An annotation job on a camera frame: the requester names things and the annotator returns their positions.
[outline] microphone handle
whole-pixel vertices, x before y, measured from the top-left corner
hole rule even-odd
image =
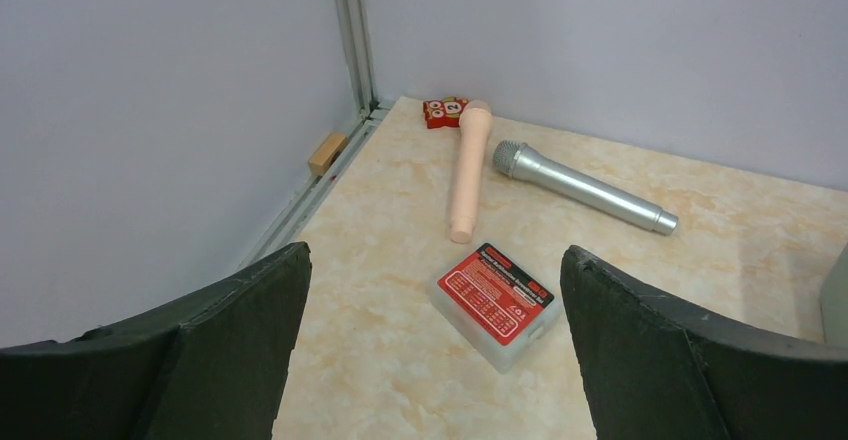
[[[538,152],[524,150],[513,170],[515,178],[536,183],[645,230],[670,235],[677,227],[677,217],[659,205],[554,162]]]

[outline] silver microphone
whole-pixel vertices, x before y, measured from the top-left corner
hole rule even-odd
[[[492,163],[509,178],[535,183],[645,230],[670,235],[677,227],[677,217],[660,206],[554,162],[526,143],[504,140]]]

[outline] gray device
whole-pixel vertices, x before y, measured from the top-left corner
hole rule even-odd
[[[819,302],[825,342],[848,347],[848,245],[825,279]]]
[[[495,169],[573,198],[645,230],[670,235],[677,216],[635,195],[546,158],[526,143],[504,140],[492,156]]]

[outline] metal frame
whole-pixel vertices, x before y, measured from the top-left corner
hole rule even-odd
[[[350,166],[353,159],[356,158],[356,155],[365,146],[365,143],[368,142],[383,119],[386,118],[391,107],[391,104],[378,105],[369,118],[359,122],[354,127],[347,146],[341,151],[339,158],[333,162],[327,173],[322,177],[313,176],[309,179],[286,208],[277,215],[277,218],[274,219],[256,246],[241,262],[239,269],[261,260],[266,255],[297,238],[303,227],[306,226],[306,223],[312,218],[312,215],[315,214],[333,187],[336,186],[347,167]]]
[[[377,93],[374,91],[371,46],[363,0],[336,0],[336,11],[354,96],[360,115],[365,119],[377,107]]]
[[[294,240],[306,222],[327,197],[339,177],[347,169],[365,142],[386,117],[392,105],[380,105],[374,91],[371,66],[371,47],[362,0],[336,0],[341,26],[342,45],[347,59],[350,82],[356,100],[357,116],[347,125],[348,145],[339,154],[329,171],[312,176],[295,194],[285,209],[277,215],[268,229],[239,264],[242,269]]]

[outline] red label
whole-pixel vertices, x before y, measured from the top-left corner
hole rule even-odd
[[[438,285],[501,345],[508,345],[553,300],[550,291],[489,244]]]

